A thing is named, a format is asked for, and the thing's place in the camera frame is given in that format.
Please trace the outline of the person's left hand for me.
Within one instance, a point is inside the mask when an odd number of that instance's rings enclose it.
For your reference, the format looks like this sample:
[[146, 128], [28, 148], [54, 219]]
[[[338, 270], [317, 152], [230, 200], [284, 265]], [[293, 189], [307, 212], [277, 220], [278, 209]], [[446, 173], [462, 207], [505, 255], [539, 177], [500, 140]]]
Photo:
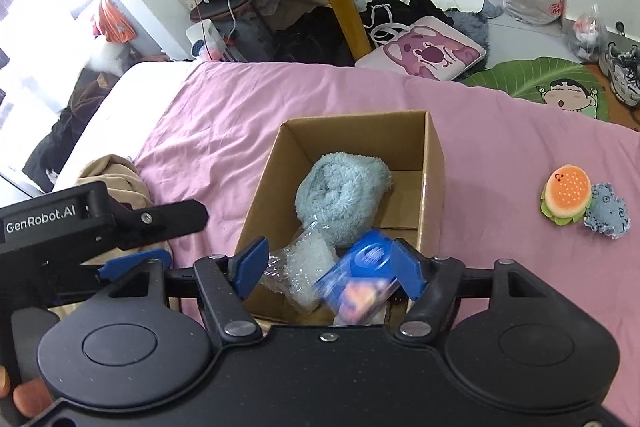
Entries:
[[53, 403], [50, 392], [41, 378], [12, 388], [9, 373], [0, 367], [1, 398], [12, 397], [16, 409], [26, 418], [32, 419], [46, 411]]

